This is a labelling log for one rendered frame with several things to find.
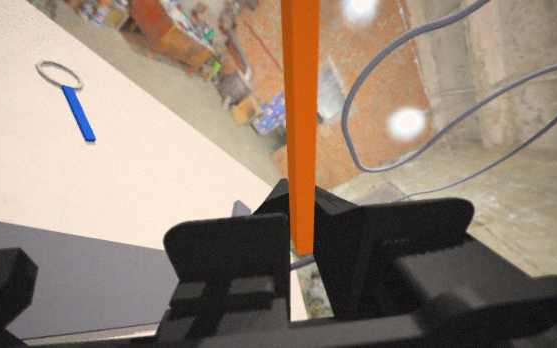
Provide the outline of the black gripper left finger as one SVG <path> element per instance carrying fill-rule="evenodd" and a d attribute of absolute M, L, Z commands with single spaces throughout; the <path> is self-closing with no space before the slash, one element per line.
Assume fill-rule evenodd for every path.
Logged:
<path fill-rule="evenodd" d="M 286 298 L 291 322 L 291 231 L 289 184 L 282 178 L 247 216 L 191 220 L 170 228 L 164 249 L 180 280 L 183 272 L 270 264 L 277 298 Z"/>

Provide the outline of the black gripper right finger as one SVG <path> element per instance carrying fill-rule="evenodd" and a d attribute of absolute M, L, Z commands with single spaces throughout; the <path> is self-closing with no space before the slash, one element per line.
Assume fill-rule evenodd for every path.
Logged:
<path fill-rule="evenodd" d="M 312 253 L 333 316 L 357 313 L 377 237 L 453 227 L 467 231 L 474 209 L 454 197 L 359 206 L 315 185 Z"/>

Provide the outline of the orange handle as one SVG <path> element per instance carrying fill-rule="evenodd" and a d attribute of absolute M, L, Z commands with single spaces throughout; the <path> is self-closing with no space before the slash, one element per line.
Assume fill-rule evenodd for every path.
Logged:
<path fill-rule="evenodd" d="M 313 252 L 319 0 L 281 0 L 290 231 L 297 255 Z"/>

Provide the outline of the blue handle with grey loop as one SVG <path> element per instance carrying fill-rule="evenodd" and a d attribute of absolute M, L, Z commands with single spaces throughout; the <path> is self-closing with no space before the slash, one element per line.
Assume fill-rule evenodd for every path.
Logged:
<path fill-rule="evenodd" d="M 68 85 L 65 85 L 65 84 L 61 84 L 59 81 L 57 81 L 55 79 L 54 80 L 51 79 L 43 71 L 43 69 L 41 67 L 44 63 L 53 64 L 53 65 L 62 67 L 66 71 L 70 71 L 73 75 L 76 76 L 76 78 L 79 82 L 79 85 L 72 87 L 72 86 L 68 86 Z M 84 86 L 84 83 L 83 83 L 82 79 L 77 75 L 77 73 L 75 71 L 70 70 L 69 68 L 65 67 L 63 64 L 57 63 L 57 62 L 52 61 L 52 60 L 43 59 L 43 60 L 38 61 L 38 63 L 36 63 L 36 65 L 37 65 L 38 72 L 40 74 L 42 74 L 48 81 L 51 81 L 51 82 L 57 84 L 58 86 L 61 86 L 61 89 L 62 89 L 62 91 L 63 91 L 63 93 L 64 93 L 64 95 L 67 99 L 69 107 L 70 107 L 70 109 L 71 109 L 71 111 L 74 115 L 74 118 L 75 118 L 81 132 L 82 132 L 82 137 L 83 137 L 84 141 L 85 142 L 95 142 L 95 141 L 97 141 L 97 139 L 96 139 L 96 137 L 95 137 L 90 125 L 89 125 L 89 122 L 88 122 L 88 120 L 85 116 L 85 112 L 84 112 L 84 110 L 83 110 L 75 92 L 74 92 L 74 90 L 80 90 Z"/>

